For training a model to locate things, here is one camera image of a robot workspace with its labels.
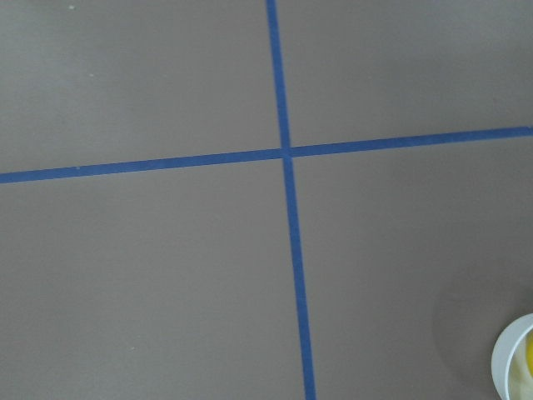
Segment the yellow lemon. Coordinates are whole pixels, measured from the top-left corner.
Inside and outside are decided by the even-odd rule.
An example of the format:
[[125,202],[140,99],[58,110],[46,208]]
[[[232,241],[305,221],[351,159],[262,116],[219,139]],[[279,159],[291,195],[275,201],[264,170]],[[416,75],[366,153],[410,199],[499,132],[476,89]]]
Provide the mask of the yellow lemon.
[[525,360],[528,373],[533,377],[533,332],[529,331],[525,338]]

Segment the white bowl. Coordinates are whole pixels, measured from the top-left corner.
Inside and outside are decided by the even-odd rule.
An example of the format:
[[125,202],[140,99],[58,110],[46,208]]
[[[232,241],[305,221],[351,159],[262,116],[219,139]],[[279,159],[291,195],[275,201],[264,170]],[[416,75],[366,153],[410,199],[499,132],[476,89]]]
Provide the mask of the white bowl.
[[517,318],[497,338],[491,355],[491,376],[500,399],[532,399],[532,377],[525,360],[525,338],[532,314]]

